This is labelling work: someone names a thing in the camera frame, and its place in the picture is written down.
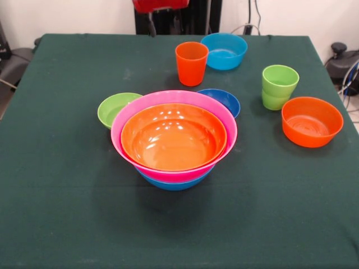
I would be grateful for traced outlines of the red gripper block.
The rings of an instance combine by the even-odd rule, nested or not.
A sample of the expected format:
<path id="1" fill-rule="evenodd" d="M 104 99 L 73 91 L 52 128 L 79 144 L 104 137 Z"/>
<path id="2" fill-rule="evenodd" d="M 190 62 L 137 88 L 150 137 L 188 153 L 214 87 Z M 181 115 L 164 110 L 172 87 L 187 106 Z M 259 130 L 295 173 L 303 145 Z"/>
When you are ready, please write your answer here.
<path id="1" fill-rule="evenodd" d="M 173 26 L 175 31 L 183 31 L 182 27 L 182 8 L 186 8 L 189 0 L 133 0 L 134 8 L 138 13 L 148 13 L 148 30 L 151 37 L 157 35 L 153 22 L 153 13 L 157 10 L 173 9 Z"/>

